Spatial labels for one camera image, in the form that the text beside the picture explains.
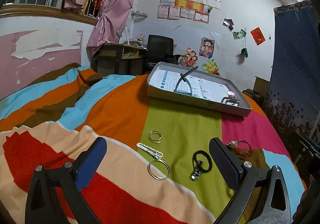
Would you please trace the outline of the large silver bangle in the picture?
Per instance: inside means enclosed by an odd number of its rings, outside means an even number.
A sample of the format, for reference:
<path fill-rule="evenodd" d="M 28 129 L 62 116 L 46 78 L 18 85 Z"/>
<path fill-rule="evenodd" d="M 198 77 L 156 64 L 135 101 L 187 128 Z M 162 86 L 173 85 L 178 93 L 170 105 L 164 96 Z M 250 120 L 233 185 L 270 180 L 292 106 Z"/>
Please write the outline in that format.
<path fill-rule="evenodd" d="M 167 174 L 165 175 L 165 177 L 157 176 L 157 175 L 155 175 L 155 174 L 152 172 L 151 166 L 152 166 L 152 164 L 155 163 L 155 162 L 159 162 L 159 163 L 163 164 L 163 165 L 166 167 L 166 169 L 167 169 Z M 148 166 L 147 166 L 147 171 L 148 171 L 149 175 L 150 175 L 152 178 L 154 178 L 154 179 L 156 179 L 156 180 L 158 180 L 158 181 L 166 180 L 166 179 L 169 177 L 169 175 L 171 174 L 171 168 L 170 168 L 170 166 L 169 166 L 166 162 L 164 162 L 163 160 L 161 160 L 161 159 L 156 159 L 156 160 L 153 160 L 152 162 L 149 162 L 149 163 L 148 163 Z"/>

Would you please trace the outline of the white pearl hair clip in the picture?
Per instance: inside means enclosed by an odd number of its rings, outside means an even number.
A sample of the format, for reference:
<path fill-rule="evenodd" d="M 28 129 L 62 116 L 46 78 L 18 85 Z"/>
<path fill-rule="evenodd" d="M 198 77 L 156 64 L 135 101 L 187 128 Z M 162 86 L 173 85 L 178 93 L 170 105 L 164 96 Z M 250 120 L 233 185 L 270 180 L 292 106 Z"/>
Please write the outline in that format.
<path fill-rule="evenodd" d="M 156 159 L 156 160 L 161 160 L 163 158 L 163 153 L 160 151 L 157 151 L 156 149 L 147 146 L 141 142 L 138 142 L 136 144 L 136 147 L 145 151 L 147 154 L 149 154 L 152 158 Z"/>

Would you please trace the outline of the black rhinestone hair clip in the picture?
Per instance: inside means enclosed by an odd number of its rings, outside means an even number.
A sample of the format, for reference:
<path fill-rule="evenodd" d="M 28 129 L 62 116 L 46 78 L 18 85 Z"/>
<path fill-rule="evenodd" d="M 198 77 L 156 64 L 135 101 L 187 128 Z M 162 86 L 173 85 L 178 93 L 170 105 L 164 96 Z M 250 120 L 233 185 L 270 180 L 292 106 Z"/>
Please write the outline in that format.
<path fill-rule="evenodd" d="M 200 176 L 202 174 L 202 166 L 203 166 L 202 160 L 193 161 L 193 172 L 190 175 L 190 179 L 192 181 L 196 181 L 200 178 Z"/>

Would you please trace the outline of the silver clip with pink gem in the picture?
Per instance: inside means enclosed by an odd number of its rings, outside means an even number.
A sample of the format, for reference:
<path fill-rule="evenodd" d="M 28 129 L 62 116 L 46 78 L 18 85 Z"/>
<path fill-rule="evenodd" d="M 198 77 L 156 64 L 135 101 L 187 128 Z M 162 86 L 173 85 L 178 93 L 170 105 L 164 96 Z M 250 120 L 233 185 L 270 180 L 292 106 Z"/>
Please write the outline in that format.
<path fill-rule="evenodd" d="M 232 106 L 240 106 L 240 100 L 236 98 L 235 93 L 232 91 L 228 91 L 227 96 L 223 97 L 221 102 Z"/>

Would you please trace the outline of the dark blue wardrobe curtain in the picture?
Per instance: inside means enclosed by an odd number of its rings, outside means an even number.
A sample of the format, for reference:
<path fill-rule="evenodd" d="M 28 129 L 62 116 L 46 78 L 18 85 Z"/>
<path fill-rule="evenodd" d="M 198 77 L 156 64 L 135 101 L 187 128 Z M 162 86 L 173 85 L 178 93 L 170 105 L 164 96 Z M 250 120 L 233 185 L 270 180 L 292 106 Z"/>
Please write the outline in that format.
<path fill-rule="evenodd" d="M 311 1 L 274 9 L 272 73 L 264 109 L 280 136 L 319 143 L 319 23 Z"/>

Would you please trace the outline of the yellow bear poster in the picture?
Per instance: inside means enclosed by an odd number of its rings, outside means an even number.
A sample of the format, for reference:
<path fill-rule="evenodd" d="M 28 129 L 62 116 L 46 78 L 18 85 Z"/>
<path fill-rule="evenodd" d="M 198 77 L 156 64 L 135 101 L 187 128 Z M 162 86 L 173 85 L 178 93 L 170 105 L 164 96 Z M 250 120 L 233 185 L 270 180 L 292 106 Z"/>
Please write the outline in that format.
<path fill-rule="evenodd" d="M 206 73 L 220 76 L 219 68 L 214 59 L 209 59 L 207 62 L 202 64 L 202 67 Z"/>

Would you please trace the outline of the wooden desk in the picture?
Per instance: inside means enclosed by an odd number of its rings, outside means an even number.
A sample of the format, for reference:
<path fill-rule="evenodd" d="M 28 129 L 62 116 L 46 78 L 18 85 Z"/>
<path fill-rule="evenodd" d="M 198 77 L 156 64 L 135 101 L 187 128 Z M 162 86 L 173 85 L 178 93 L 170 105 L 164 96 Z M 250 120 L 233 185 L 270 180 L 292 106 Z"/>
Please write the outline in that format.
<path fill-rule="evenodd" d="M 145 47 L 107 43 L 102 45 L 93 55 L 91 67 L 97 72 L 99 61 L 113 62 L 114 73 L 119 74 L 121 62 L 125 61 L 126 73 L 129 74 L 131 72 L 132 61 L 140 59 L 143 60 L 147 51 L 148 49 Z"/>

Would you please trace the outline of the cartoon boy poster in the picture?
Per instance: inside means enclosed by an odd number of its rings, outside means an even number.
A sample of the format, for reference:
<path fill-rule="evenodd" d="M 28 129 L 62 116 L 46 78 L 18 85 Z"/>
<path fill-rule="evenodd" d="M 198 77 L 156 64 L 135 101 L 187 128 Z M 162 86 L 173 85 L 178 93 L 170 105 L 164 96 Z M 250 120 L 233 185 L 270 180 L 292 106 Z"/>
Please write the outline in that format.
<path fill-rule="evenodd" d="M 213 39 L 209 39 L 204 37 L 201 40 L 199 56 L 203 56 L 205 58 L 211 59 L 214 52 L 215 41 Z"/>

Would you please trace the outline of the white desk lamp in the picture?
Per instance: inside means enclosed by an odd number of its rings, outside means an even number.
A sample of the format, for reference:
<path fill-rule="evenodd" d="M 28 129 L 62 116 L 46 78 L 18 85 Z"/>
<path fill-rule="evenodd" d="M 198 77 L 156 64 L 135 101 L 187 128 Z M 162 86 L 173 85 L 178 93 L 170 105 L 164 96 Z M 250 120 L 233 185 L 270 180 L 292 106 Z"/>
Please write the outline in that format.
<path fill-rule="evenodd" d="M 129 45 L 129 35 L 127 25 L 122 30 L 117 31 L 117 36 L 119 37 L 119 44 Z"/>

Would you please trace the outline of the black office chair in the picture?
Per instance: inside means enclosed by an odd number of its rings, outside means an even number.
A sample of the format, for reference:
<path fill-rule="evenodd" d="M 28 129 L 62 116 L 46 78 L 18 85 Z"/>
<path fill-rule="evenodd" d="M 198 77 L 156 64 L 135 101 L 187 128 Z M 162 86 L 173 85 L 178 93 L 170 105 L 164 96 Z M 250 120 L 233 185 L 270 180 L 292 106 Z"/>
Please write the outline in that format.
<path fill-rule="evenodd" d="M 160 35 L 149 35 L 147 50 L 143 54 L 142 73 L 152 71 L 159 62 L 178 64 L 180 54 L 174 55 L 174 40 Z"/>

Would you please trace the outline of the pink curtain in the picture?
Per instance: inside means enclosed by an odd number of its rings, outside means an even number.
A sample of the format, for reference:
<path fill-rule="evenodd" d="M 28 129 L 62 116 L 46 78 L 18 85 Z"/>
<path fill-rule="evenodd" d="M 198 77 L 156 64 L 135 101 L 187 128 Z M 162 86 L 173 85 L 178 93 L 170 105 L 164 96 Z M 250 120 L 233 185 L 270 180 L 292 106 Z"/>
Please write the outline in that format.
<path fill-rule="evenodd" d="M 64 8 L 79 12 L 84 5 L 84 0 L 64 0 Z M 99 7 L 99 19 L 95 25 L 87 44 L 87 52 L 94 54 L 106 43 L 117 43 L 130 11 L 133 0 L 102 0 Z"/>

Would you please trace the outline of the red paper wall decoration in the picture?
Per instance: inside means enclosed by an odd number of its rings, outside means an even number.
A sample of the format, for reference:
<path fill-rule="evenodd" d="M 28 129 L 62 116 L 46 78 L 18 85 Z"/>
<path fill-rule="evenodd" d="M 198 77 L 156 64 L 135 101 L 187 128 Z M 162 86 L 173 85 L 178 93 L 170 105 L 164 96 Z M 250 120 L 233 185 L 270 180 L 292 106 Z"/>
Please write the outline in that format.
<path fill-rule="evenodd" d="M 263 42 L 265 42 L 265 37 L 261 31 L 261 29 L 259 27 L 253 29 L 252 31 L 250 31 L 250 34 L 252 35 L 255 43 L 257 46 L 259 46 L 260 44 L 262 44 Z"/>

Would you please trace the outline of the green wall pictures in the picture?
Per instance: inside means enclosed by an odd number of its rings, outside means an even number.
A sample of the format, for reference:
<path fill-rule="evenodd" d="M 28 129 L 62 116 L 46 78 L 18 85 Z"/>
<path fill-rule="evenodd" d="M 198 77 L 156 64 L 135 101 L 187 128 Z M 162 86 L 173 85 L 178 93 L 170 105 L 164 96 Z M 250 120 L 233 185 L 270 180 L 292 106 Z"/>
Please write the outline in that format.
<path fill-rule="evenodd" d="M 240 31 L 234 31 L 233 32 L 233 39 L 240 40 L 246 37 L 246 30 L 241 29 Z"/>

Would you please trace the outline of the wall photos cluster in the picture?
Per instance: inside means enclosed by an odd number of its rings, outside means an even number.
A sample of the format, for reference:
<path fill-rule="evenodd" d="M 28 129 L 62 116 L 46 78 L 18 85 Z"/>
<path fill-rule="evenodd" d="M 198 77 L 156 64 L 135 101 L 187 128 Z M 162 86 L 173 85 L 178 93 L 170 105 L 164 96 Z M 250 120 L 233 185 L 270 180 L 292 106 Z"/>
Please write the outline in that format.
<path fill-rule="evenodd" d="M 234 22 L 232 19 L 224 19 L 222 25 L 227 27 L 230 31 L 234 29 Z"/>

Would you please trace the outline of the wall certificates cluster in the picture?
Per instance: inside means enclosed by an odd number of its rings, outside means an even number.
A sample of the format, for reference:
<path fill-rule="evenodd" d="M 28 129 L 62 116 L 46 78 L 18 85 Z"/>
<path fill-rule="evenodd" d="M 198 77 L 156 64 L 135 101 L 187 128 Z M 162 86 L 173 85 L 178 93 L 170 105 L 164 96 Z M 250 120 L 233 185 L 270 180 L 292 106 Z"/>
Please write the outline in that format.
<path fill-rule="evenodd" d="M 157 18 L 166 20 L 186 19 L 209 23 L 213 9 L 220 10 L 220 0 L 159 0 Z"/>

